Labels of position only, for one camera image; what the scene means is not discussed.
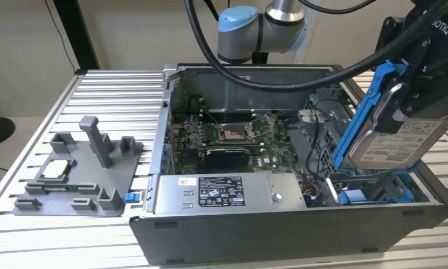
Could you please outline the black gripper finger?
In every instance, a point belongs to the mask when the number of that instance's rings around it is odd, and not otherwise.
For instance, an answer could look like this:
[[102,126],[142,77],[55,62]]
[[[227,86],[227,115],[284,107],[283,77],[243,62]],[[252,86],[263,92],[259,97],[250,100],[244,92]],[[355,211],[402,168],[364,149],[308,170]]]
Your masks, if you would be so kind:
[[448,58],[406,58],[403,113],[408,118],[443,118],[448,115]]
[[386,79],[382,101],[378,105],[376,117],[376,132],[395,134],[403,125],[403,116],[394,116],[400,110],[404,100],[410,93],[410,80],[412,75],[408,71],[412,70],[406,64],[395,64],[395,70]]

